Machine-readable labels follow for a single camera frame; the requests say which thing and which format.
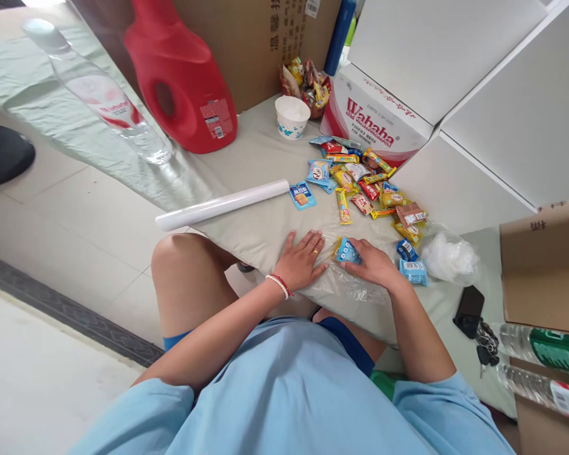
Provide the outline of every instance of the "hand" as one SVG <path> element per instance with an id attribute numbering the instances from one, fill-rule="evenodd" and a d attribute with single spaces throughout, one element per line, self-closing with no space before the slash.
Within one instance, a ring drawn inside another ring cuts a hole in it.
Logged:
<path id="1" fill-rule="evenodd" d="M 398 271 L 388 255 L 371 245 L 368 240 L 357 240 L 355 238 L 348 238 L 348 240 L 362 257 L 362 265 L 342 262 L 341 266 L 347 273 L 383 286 L 388 291 L 410 284 Z"/>
<path id="2" fill-rule="evenodd" d="M 282 278 L 291 292 L 309 286 L 329 267 L 325 263 L 314 268 L 314 262 L 324 246 L 322 231 L 311 230 L 297 246 L 293 246 L 294 238 L 295 230 L 286 238 L 284 253 L 274 269 L 274 275 Z"/>

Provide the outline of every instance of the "person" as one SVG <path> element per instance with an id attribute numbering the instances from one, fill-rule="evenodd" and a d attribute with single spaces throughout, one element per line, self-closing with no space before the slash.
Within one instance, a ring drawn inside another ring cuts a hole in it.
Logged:
<path id="1" fill-rule="evenodd" d="M 237 259 L 176 234 L 152 257 L 165 354 L 99 418 L 72 454 L 513 453 L 456 372 L 413 286 L 367 240 L 349 273 L 386 288 L 409 381 L 390 401 L 368 378 L 386 345 L 325 310 L 264 321 L 312 284 L 320 231 L 287 239 L 266 279 L 238 298 Z"/>

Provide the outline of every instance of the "blue shorts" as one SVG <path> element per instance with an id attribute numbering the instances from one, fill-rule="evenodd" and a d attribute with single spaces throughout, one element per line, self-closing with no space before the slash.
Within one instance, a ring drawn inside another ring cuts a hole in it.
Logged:
<path id="1" fill-rule="evenodd" d="M 335 338 L 340 341 L 360 371 L 362 371 L 368 377 L 371 376 L 371 372 L 373 371 L 373 368 L 375 368 L 375 362 L 371 360 L 368 352 L 366 352 L 365 348 L 362 347 L 356 337 L 352 334 L 352 332 L 350 332 L 349 328 L 347 328 L 342 321 L 336 317 L 329 316 L 318 322 L 318 325 L 322 326 L 333 335 L 335 335 Z M 174 337 L 164 338 L 164 350 L 168 351 L 171 349 L 189 333 L 191 333 L 191 331 Z"/>

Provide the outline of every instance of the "white cabinet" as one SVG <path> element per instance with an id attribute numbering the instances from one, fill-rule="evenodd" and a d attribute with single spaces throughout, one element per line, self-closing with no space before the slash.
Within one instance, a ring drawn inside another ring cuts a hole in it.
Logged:
<path id="1" fill-rule="evenodd" d="M 348 59 L 436 124 L 545 16 L 539 0 L 367 0 Z"/>
<path id="2" fill-rule="evenodd" d="M 391 182 L 458 234 L 497 226 L 536 209 L 442 131 Z"/>
<path id="3" fill-rule="evenodd" d="M 569 199 L 569 0 L 556 4 L 441 127 L 532 205 Z"/>

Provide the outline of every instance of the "wahaha box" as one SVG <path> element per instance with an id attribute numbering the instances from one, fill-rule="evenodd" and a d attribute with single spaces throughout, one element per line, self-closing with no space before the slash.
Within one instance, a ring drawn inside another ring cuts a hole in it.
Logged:
<path id="1" fill-rule="evenodd" d="M 358 141 L 396 167 L 428 142 L 433 129 L 351 63 L 335 75 L 321 123 L 322 134 Z"/>

